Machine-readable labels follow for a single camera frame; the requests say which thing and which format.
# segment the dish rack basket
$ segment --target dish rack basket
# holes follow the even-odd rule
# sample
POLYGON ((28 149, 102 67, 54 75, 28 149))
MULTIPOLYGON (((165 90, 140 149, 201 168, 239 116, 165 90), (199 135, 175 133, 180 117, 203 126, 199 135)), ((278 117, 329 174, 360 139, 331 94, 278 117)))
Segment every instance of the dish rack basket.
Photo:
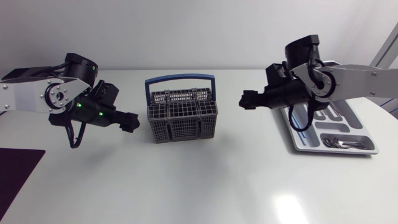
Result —
POLYGON ((177 74, 145 81, 147 115, 156 143, 213 138, 217 120, 213 75, 177 74), (149 91, 149 85, 179 79, 211 81, 210 88, 149 91))

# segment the white cutlery tray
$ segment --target white cutlery tray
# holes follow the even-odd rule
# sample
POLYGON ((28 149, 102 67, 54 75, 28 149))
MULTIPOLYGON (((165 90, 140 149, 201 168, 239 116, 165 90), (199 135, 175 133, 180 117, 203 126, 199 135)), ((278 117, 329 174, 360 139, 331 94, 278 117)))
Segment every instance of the white cutlery tray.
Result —
MULTIPOLYGON (((370 154, 379 153, 379 149, 375 145, 369 131, 364 127, 361 120, 351 109, 347 101, 335 101, 334 107, 341 113, 338 116, 331 106, 323 110, 325 115, 316 111, 312 121, 312 125, 303 134, 296 132, 289 124, 288 108, 280 109, 285 119, 286 125, 290 131, 294 146, 298 151, 307 152, 333 152, 342 154, 370 154), (338 138, 342 141, 359 141, 362 142, 367 149, 338 149, 327 147, 323 140, 325 138, 338 138)), ((307 124, 307 106, 297 105, 294 107, 295 118, 301 127, 307 124)))

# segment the white table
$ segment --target white table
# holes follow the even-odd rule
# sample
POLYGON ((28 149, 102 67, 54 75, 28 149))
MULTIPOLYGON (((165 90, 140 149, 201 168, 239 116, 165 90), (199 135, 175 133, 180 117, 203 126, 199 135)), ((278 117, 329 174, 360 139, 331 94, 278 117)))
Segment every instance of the white table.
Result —
POLYGON ((263 70, 102 71, 99 79, 120 89, 118 110, 139 115, 133 134, 88 125, 70 149, 46 114, 0 116, 0 147, 47 151, 3 224, 398 222, 398 121, 367 99, 349 102, 378 155, 302 153, 279 110, 238 106, 243 90, 262 92, 263 70), (175 73, 215 75, 215 138, 154 144, 144 80, 175 73))

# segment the blue basket handle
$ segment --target blue basket handle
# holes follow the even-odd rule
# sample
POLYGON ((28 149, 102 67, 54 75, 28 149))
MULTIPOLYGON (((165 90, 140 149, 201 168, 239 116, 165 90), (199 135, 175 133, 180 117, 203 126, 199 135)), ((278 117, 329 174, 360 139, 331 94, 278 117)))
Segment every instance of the blue basket handle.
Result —
POLYGON ((169 80, 178 80, 178 79, 210 80, 211 81, 211 97, 213 98, 214 101, 216 101, 216 80, 214 78, 214 75, 189 73, 189 74, 165 75, 162 77, 150 78, 148 80, 145 80, 145 94, 147 97, 147 105, 150 106, 150 96, 149 96, 149 85, 150 84, 169 81, 169 80))

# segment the black mat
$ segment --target black mat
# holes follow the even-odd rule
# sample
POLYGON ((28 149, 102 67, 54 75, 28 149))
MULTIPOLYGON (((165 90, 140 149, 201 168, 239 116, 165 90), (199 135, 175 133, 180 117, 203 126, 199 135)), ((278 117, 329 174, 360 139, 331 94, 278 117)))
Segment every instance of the black mat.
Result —
POLYGON ((44 153, 0 148, 0 221, 44 153))

